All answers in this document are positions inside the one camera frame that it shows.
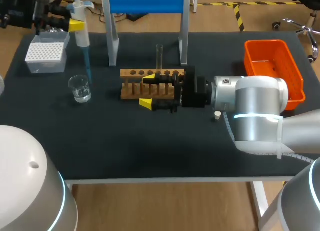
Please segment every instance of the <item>robotic arm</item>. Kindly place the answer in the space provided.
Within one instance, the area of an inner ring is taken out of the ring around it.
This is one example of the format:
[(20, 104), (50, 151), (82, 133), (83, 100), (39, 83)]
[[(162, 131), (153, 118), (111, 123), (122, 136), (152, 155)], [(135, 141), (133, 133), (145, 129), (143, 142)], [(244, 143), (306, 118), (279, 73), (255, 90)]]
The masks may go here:
[(255, 155), (319, 153), (320, 110), (284, 118), (289, 91), (281, 78), (267, 76), (222, 77), (213, 82), (196, 76), (194, 67), (185, 76), (145, 77), (144, 83), (171, 83), (174, 100), (141, 99), (140, 105), (150, 110), (178, 107), (204, 108), (234, 112), (234, 143), (238, 150)]
[(16, 26), (31, 29), (34, 25), (36, 34), (47, 26), (63, 29), (65, 32), (74, 32), (71, 12), (68, 8), (60, 6), (62, 0), (0, 0), (0, 27)]

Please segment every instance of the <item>test tube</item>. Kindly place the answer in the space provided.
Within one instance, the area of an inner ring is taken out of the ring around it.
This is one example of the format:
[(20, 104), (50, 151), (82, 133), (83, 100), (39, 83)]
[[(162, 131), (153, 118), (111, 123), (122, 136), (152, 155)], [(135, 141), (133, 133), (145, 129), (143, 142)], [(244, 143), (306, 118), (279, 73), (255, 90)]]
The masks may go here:
[(162, 71), (162, 59), (164, 55), (164, 46), (162, 44), (156, 45), (156, 72), (161, 74)]

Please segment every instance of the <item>white metal stand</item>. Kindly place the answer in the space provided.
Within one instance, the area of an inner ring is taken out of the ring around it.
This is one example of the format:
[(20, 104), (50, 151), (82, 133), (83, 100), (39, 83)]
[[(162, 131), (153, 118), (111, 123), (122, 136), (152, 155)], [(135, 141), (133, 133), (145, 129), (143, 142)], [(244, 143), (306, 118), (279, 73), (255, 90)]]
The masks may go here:
[[(111, 13), (110, 0), (102, 0), (102, 4), (105, 17), (109, 66), (115, 67), (117, 65), (120, 40), (117, 33), (114, 15)], [(183, 0), (183, 13), (181, 14), (181, 27), (179, 34), (180, 63), (182, 66), (188, 65), (189, 22), (190, 0)]]
[(183, 0), (183, 13), (179, 34), (179, 49), (181, 66), (188, 65), (188, 40), (189, 40), (190, 0)]
[(115, 67), (117, 65), (120, 40), (117, 33), (115, 17), (111, 13), (110, 0), (102, 0), (102, 3), (105, 18), (106, 41), (108, 44), (109, 66)]

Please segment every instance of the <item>table leg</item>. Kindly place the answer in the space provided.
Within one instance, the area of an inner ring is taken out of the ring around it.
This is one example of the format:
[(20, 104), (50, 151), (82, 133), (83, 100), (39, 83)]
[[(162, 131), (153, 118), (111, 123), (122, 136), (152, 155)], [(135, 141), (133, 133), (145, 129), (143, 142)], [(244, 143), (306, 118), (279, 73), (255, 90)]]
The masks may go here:
[(193, 12), (197, 12), (197, 7), (198, 7), (198, 0), (192, 0), (193, 3)]
[(251, 182), (251, 190), (253, 193), (254, 206), (258, 219), (260, 219), (267, 211), (269, 205), (263, 182)]
[(73, 188), (74, 185), (73, 185), (73, 184), (70, 184), (70, 183), (67, 183), (66, 185), (68, 186), (68, 188), (69, 188), (70, 191), (72, 192), (72, 188)]

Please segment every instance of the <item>table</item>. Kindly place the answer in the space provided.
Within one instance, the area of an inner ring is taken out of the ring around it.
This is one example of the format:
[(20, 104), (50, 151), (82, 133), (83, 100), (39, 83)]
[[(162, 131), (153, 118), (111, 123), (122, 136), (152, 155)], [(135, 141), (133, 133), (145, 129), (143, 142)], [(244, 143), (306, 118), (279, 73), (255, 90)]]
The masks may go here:
[[(86, 73), (74, 36), (61, 74), (29, 73), (24, 58), (32, 39), (22, 40), (5, 78), (0, 125), (33, 135), (71, 183), (276, 181), (308, 165), (238, 151), (223, 119), (211, 122), (210, 107), (170, 114), (120, 100), (120, 69), (154, 68), (157, 44), (163, 44), (163, 68), (179, 68), (175, 33), (121, 33), (117, 67), (108, 67), (106, 35), (90, 34), (94, 84), (92, 99), (84, 105), (76, 104), (68, 89), (70, 77)], [(208, 80), (244, 76), (244, 43), (254, 39), (286, 41), (304, 78), (306, 102), (284, 115), (320, 109), (320, 84), (295, 33), (190, 33), (188, 63)]]

